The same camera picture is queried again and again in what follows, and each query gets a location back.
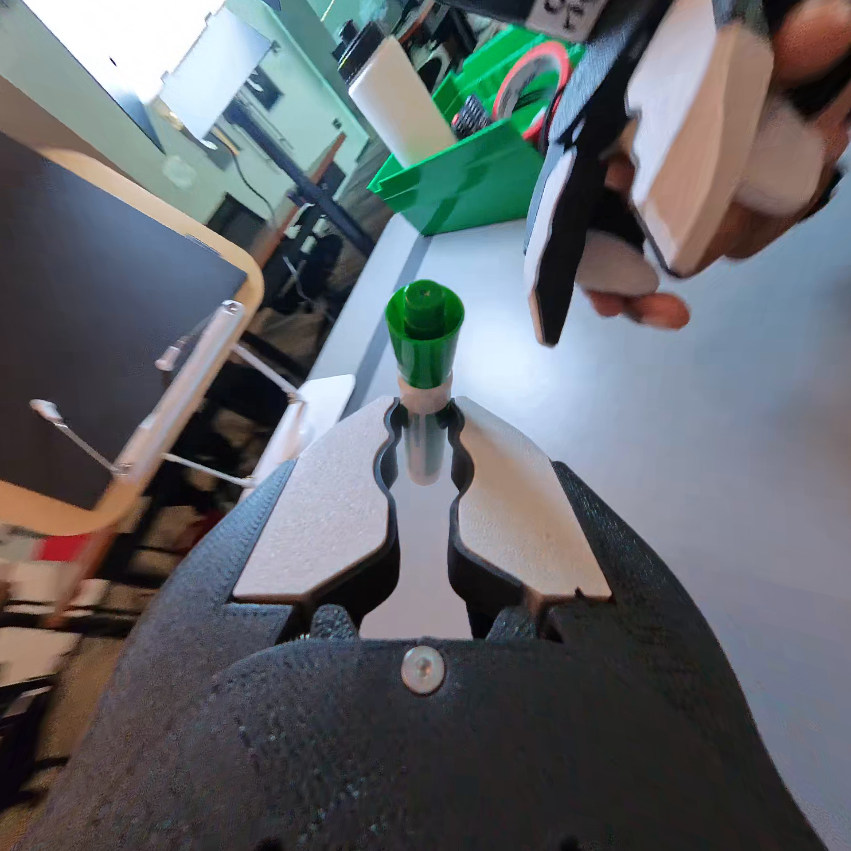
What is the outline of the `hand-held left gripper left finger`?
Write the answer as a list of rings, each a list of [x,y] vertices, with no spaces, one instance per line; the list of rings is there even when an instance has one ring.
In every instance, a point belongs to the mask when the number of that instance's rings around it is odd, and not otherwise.
[[[309,618],[325,604],[354,622],[388,599],[400,572],[399,399],[380,397],[298,458],[232,591],[235,601],[288,604]]]

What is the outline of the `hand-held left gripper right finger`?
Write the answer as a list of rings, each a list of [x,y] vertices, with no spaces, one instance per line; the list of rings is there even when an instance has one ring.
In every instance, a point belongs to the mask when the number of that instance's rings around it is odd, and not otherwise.
[[[580,599],[613,601],[597,555],[557,470],[516,426],[468,397],[450,405],[448,572],[472,633],[488,633],[504,609],[539,627]]]

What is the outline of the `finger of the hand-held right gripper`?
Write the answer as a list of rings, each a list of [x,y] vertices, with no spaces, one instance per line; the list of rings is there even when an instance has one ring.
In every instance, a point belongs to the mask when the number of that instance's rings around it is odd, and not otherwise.
[[[578,145],[547,155],[527,215],[523,281],[537,341],[557,346],[586,234],[604,185],[598,154]]]
[[[666,271],[696,272],[744,172],[773,71],[766,37],[674,2],[629,81],[632,207]]]

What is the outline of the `green dry erase marker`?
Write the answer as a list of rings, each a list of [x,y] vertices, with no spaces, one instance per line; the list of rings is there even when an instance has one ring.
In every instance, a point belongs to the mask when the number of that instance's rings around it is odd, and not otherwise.
[[[441,474],[446,433],[455,420],[453,361],[464,318],[460,297],[429,279],[410,282],[386,306],[407,471],[420,486],[434,484]]]

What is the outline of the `red tape roll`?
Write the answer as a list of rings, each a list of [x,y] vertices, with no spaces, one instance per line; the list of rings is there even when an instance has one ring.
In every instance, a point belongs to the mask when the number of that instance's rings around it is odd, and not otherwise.
[[[559,105],[572,72],[569,50],[564,43],[547,40],[527,50],[511,67],[500,85],[492,107],[494,122],[509,119],[517,109],[527,107],[529,102],[540,103],[538,112],[521,133],[526,142],[538,145],[547,122]],[[535,87],[536,80],[547,76],[555,76],[555,88],[551,93]]]

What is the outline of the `green plastic bin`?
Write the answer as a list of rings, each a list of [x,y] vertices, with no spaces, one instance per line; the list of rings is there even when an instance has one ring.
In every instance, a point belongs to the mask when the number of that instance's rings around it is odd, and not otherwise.
[[[492,107],[503,79],[527,50],[550,39],[521,27],[508,27],[465,59],[437,87],[432,101],[447,120],[463,111],[475,96],[490,123],[456,141],[453,147],[424,162],[402,168],[389,156],[367,188],[423,236],[492,225],[527,214],[543,164],[540,144],[526,142],[522,132],[540,108],[528,103],[507,120],[494,122]],[[573,70],[585,46],[564,43]],[[539,78],[535,87],[555,88],[555,76]]]

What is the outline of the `white water bottle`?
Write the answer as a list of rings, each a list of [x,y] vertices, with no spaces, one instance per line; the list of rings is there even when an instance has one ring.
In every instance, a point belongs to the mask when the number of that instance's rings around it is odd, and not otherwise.
[[[398,39],[374,20],[356,30],[338,62],[352,101],[402,168],[456,143]]]

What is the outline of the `dark office desk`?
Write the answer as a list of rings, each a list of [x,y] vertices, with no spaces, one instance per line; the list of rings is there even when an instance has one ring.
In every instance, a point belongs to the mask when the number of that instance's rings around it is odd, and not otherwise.
[[[334,227],[341,232],[347,241],[365,258],[368,259],[375,249],[375,241],[367,234],[355,218],[335,202],[333,194],[317,185],[295,163],[292,157],[272,139],[260,123],[240,101],[231,101],[222,117],[232,125],[247,133],[272,162],[287,176],[292,178],[299,194],[309,203],[319,207]]]

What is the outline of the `black board on white stand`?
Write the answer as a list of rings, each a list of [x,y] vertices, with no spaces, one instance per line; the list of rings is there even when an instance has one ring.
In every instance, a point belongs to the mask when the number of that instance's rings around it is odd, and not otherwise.
[[[250,254],[2,78],[2,523],[122,519],[263,293]]]

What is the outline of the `white panel on pole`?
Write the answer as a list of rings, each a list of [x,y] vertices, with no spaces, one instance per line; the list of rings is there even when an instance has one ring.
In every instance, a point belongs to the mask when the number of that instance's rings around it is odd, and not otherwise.
[[[222,8],[207,17],[176,69],[164,75],[158,99],[186,133],[205,143],[271,45],[270,38]]]

